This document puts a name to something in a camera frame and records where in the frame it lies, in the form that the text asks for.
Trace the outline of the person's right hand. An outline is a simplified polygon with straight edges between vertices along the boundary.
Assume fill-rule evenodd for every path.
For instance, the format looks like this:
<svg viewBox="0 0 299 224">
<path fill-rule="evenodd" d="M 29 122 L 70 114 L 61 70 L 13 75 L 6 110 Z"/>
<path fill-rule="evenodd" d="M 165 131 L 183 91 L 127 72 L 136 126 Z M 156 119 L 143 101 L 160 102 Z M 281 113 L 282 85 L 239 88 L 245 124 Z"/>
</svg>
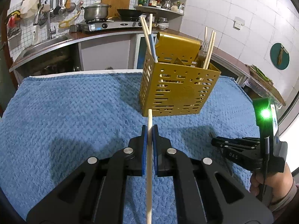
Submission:
<svg viewBox="0 0 299 224">
<path fill-rule="evenodd" d="M 276 174 L 269 174 L 266 180 L 263 179 L 263 175 L 259 172 L 254 172 L 250 178 L 250 189 L 254 196 L 259 194 L 259 185 L 267 185 L 273 189 L 272 202 L 277 202 L 284 198 L 290 191 L 293 185 L 293 177 L 289 169 L 288 164 L 285 164 L 284 172 L 278 172 Z"/>
</svg>

